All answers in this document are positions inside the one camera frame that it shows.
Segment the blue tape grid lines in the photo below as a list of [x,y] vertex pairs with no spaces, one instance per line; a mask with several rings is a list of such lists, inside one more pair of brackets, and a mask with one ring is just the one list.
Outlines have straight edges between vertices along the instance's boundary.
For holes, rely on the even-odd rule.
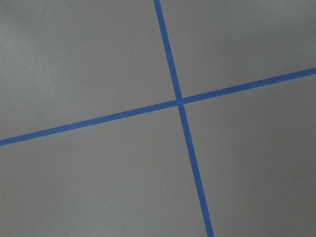
[[1,140],[0,144],[1,144],[1,146],[6,146],[9,144],[19,143],[19,142],[23,142],[23,141],[27,141],[27,140],[33,140],[33,139],[37,139],[40,137],[58,134],[58,133],[62,133],[62,132],[68,132],[71,130],[80,129],[80,128],[84,128],[84,127],[88,127],[88,126],[93,126],[93,125],[97,125],[97,124],[101,124],[101,123],[115,121],[115,120],[119,120],[119,119],[123,119],[123,118],[129,118],[129,117],[137,116],[140,114],[147,114],[147,113],[154,112],[154,111],[159,111],[159,110],[164,110],[167,108],[177,107],[177,109],[179,111],[179,116],[180,116],[180,120],[181,120],[183,134],[185,137],[188,155],[190,158],[191,169],[193,172],[195,187],[197,190],[197,195],[198,195],[199,204],[200,204],[200,208],[201,208],[201,212],[202,212],[202,216],[203,216],[206,234],[209,237],[213,237],[215,234],[214,234],[214,230],[212,227],[212,221],[211,221],[211,217],[209,214],[209,209],[207,206],[207,201],[206,201],[206,197],[205,197],[205,193],[204,193],[202,179],[200,176],[200,170],[199,170],[196,152],[195,152],[195,148],[194,148],[194,144],[193,144],[193,140],[192,140],[192,135],[190,132],[190,126],[189,126],[188,117],[187,117],[186,110],[185,110],[185,105],[193,103],[193,102],[197,102],[197,101],[203,101],[203,100],[207,100],[207,99],[211,99],[211,98],[215,98],[215,97],[220,97],[220,96],[225,96],[228,94],[233,94],[233,93],[237,93],[237,92],[241,92],[241,91],[251,90],[251,89],[267,86],[270,84],[275,84],[275,83],[280,83],[280,82],[284,82],[284,81],[288,81],[288,80],[300,79],[303,77],[313,76],[313,75],[315,75],[316,70],[315,70],[315,68],[310,68],[310,69],[306,69],[306,70],[302,70],[302,71],[298,71],[298,72],[293,72],[293,73],[289,73],[289,74],[285,74],[285,75],[281,75],[281,76],[276,76],[276,77],[257,80],[257,81],[253,81],[253,82],[249,82],[249,83],[245,83],[245,84],[235,85],[232,87],[218,89],[218,90],[214,90],[214,91],[210,91],[210,92],[206,92],[206,93],[202,93],[202,94],[197,94],[197,95],[193,95],[193,96],[189,96],[189,97],[183,97],[182,92],[181,92],[181,86],[180,86],[178,76],[177,76],[177,71],[176,71],[176,67],[175,67],[175,63],[174,63],[171,44],[169,41],[167,27],[165,25],[163,10],[162,10],[160,1],[159,0],[154,1],[154,6],[155,6],[155,11],[156,11],[156,16],[158,19],[158,25],[159,25],[159,30],[160,30],[162,42],[163,42],[163,47],[164,47],[164,51],[166,54],[166,59],[167,59],[170,77],[171,77],[171,81],[172,81],[173,91],[175,94],[175,100],[167,101],[167,102],[163,102],[163,103],[158,103],[158,104],[154,104],[154,105],[149,105],[149,106],[145,106],[145,107],[140,107],[140,108],[136,108],[133,110],[119,112],[119,113],[106,115],[106,116],[102,116],[102,117],[98,117],[98,118],[83,120],[83,121],[79,121],[79,122],[75,122],[75,123],[71,123],[71,124],[66,124],[66,125],[62,125],[62,126],[58,126],[58,127],[54,127],[54,128],[48,128],[45,130],[27,133],[27,134],[23,134],[23,135],[19,135],[19,136],[5,138],[5,139]]

